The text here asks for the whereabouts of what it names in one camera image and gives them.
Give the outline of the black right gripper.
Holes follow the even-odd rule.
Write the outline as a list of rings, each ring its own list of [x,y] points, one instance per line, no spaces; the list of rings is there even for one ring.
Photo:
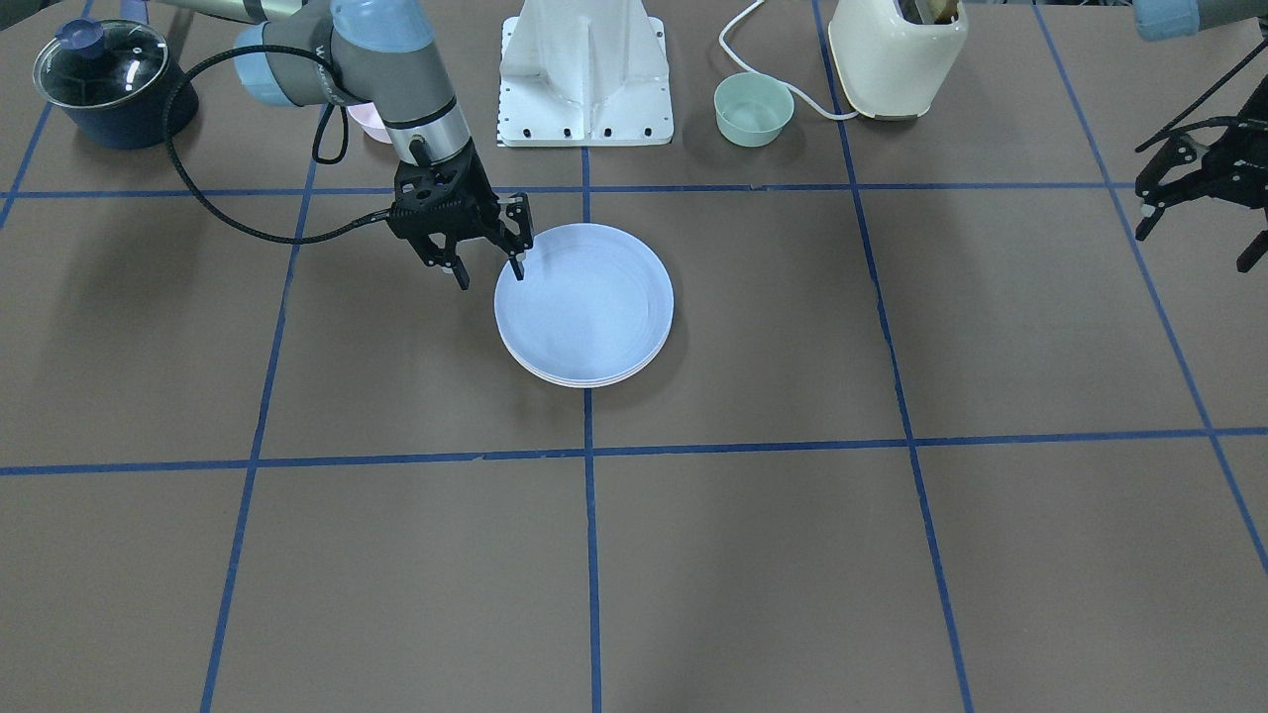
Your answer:
[[[426,154],[399,161],[385,225],[427,266],[450,271],[462,291],[470,289],[470,271],[458,252],[462,241],[493,244],[506,255],[515,280],[525,279],[524,261],[534,247],[527,194],[495,193],[476,148],[437,162],[429,162]]]

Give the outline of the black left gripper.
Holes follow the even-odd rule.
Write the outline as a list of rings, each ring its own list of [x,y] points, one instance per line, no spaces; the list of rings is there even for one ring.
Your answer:
[[[1200,198],[1265,208],[1267,81],[1263,80],[1241,109],[1163,132],[1148,140],[1137,154],[1160,145],[1137,173],[1135,195],[1141,219],[1135,239],[1145,241],[1165,209]],[[1236,258],[1236,270],[1252,271],[1268,252],[1268,230],[1250,240]]]

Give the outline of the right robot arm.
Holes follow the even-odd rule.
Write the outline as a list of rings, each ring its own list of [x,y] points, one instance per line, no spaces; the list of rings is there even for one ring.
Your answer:
[[[385,126],[398,166],[392,204],[314,235],[313,244],[385,223],[426,265],[451,271],[462,289],[470,275],[459,244],[484,240],[524,278],[534,244],[527,197],[498,197],[484,173],[436,36],[417,1],[186,1],[203,15],[243,23],[235,46],[186,69],[164,99],[164,148],[186,192],[217,219],[227,214],[197,186],[178,159],[175,103],[199,74],[230,60],[240,84],[273,107],[321,107],[333,113],[372,105]]]

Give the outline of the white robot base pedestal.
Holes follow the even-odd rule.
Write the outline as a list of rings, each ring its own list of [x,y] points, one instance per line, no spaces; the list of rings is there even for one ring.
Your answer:
[[[666,27],[642,1],[526,1],[500,41],[503,148],[675,140]]]

